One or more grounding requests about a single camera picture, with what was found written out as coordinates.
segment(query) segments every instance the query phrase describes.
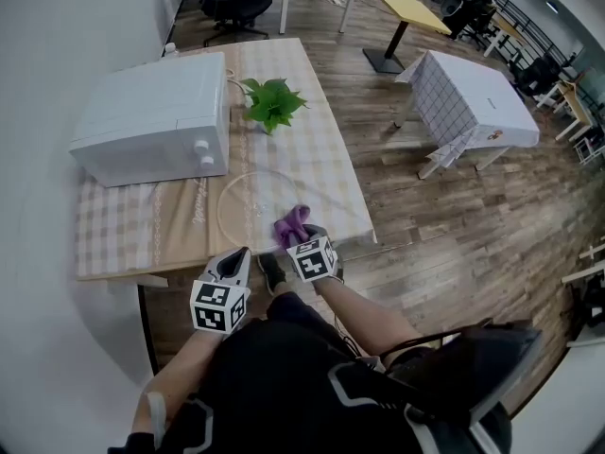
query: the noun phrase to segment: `person's left arm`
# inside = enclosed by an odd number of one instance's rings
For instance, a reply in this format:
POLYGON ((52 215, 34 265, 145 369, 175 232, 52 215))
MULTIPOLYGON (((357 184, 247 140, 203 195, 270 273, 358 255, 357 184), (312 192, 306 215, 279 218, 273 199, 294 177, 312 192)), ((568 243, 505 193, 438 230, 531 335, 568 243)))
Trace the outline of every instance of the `person's left arm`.
POLYGON ((169 425, 187 395, 196 390, 208 370, 215 350, 223 335, 196 331, 181 351, 145 386, 132 422, 132 433, 153 434, 148 393, 159 393, 164 398, 166 424, 169 425))

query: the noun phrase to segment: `purple towel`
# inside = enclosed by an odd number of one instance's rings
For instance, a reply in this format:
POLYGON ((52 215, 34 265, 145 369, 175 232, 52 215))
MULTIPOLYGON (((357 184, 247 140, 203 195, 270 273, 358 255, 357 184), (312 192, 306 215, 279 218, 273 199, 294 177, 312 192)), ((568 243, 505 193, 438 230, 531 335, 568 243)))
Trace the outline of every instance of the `purple towel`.
POLYGON ((273 224, 277 242, 284 248, 290 247, 290 235, 294 235, 299 243, 309 240, 309 234, 303 224, 309 218, 311 209, 306 205, 296 205, 287 215, 273 224))

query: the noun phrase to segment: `green plant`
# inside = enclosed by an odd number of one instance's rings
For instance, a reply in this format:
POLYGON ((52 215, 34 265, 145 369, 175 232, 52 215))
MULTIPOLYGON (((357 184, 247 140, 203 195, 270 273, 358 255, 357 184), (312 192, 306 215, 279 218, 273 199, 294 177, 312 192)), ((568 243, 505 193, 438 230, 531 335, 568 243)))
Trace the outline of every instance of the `green plant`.
POLYGON ((244 79, 241 83, 250 89, 246 95, 252 98, 252 107, 244 118, 263 123, 267 134, 273 134, 278 125, 290 126, 292 113, 301 106, 306 108, 299 91, 290 91, 285 79, 270 79, 265 84, 244 79))

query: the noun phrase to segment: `white microwave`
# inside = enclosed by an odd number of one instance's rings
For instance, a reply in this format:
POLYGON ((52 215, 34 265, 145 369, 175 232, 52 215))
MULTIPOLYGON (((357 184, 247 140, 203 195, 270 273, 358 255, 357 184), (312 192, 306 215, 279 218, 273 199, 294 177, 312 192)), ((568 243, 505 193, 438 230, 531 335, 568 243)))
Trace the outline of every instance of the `white microwave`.
POLYGON ((230 102, 222 52, 110 74, 69 148, 105 186, 225 175, 230 102))

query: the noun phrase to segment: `tablecloth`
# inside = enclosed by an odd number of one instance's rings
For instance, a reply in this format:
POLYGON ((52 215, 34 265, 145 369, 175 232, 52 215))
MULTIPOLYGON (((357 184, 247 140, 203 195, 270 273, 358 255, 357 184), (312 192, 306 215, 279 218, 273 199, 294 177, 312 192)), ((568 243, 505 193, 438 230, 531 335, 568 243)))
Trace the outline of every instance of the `tablecloth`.
POLYGON ((427 51, 396 79, 412 85, 416 109, 450 166, 465 149, 535 147, 540 130, 505 76, 490 67, 427 51))
POLYGON ((246 99, 230 85, 230 169, 223 177, 105 188, 83 173, 77 210, 79 279, 204 264, 238 246, 277 248, 272 223, 296 203, 333 241, 373 240, 370 214, 325 94, 299 39, 228 44, 236 79, 285 78, 309 109, 272 136, 243 119, 246 99))

